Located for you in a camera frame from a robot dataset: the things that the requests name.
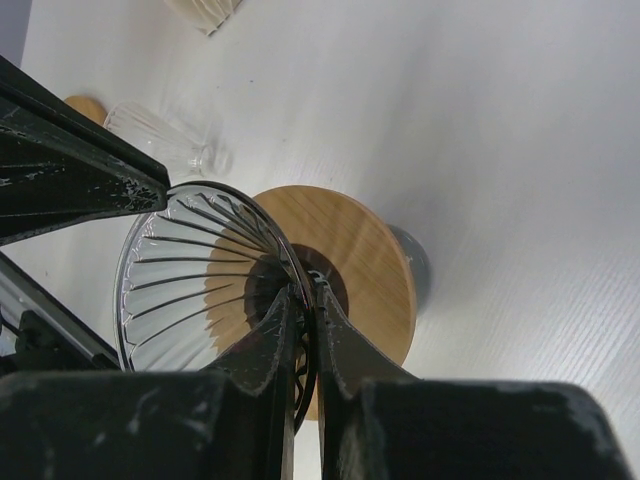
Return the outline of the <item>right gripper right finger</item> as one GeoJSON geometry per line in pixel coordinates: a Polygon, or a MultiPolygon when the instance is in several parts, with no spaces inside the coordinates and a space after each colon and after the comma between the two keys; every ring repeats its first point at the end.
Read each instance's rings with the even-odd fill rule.
{"type": "Polygon", "coordinates": [[[628,479],[600,405],[567,383],[422,380],[317,291],[326,479],[628,479]]]}

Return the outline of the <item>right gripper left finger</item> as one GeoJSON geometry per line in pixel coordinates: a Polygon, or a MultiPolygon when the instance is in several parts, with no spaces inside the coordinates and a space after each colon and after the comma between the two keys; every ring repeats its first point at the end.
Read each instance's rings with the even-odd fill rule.
{"type": "Polygon", "coordinates": [[[200,371],[21,372],[1,382],[5,479],[289,479],[297,299],[200,371]]]}

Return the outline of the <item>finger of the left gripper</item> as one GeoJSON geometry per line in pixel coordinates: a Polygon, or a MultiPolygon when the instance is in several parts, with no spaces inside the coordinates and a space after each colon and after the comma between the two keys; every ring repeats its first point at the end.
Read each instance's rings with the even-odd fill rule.
{"type": "Polygon", "coordinates": [[[162,210],[167,169],[1,61],[1,242],[162,210]]]}

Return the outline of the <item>grey glass dripper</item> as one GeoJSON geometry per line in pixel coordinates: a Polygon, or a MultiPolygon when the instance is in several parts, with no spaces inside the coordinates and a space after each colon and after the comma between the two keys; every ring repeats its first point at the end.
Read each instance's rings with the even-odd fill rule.
{"type": "Polygon", "coordinates": [[[165,209],[140,215],[123,246],[114,288],[122,370],[203,369],[254,330],[289,293],[297,308],[294,421],[313,397],[309,275],[275,220],[228,185],[171,188],[165,209]]]}

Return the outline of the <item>grey glass carafe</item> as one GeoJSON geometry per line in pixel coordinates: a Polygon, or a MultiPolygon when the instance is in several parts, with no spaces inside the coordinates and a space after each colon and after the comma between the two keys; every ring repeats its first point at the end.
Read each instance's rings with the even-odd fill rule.
{"type": "Polygon", "coordinates": [[[403,250],[409,265],[416,293],[416,308],[418,314],[421,314],[431,295],[433,277],[429,258],[419,241],[409,232],[391,224],[388,224],[388,227],[403,250]]]}

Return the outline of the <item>orange coffee filter box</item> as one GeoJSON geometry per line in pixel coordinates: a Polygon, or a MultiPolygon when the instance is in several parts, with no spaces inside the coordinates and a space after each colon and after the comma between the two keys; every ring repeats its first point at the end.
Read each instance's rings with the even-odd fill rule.
{"type": "Polygon", "coordinates": [[[241,0],[165,0],[164,3],[200,33],[209,36],[228,20],[241,0]]]}

